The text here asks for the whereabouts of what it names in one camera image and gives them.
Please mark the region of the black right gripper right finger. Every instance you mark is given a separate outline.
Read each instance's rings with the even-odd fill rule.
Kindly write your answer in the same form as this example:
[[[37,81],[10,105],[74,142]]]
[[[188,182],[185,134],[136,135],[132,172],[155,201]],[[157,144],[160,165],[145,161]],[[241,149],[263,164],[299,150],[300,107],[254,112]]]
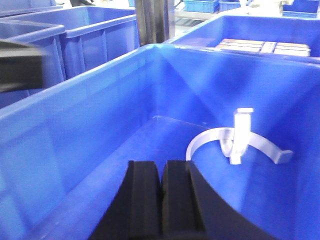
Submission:
[[[162,175],[165,240],[273,240],[234,210],[193,162],[169,160]]]

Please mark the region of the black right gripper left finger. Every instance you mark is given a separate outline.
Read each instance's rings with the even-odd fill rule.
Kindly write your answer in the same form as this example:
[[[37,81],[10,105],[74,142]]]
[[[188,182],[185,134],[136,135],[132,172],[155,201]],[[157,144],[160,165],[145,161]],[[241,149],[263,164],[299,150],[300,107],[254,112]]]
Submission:
[[[153,161],[129,161],[122,184],[90,240],[153,240],[161,235],[161,189]]]

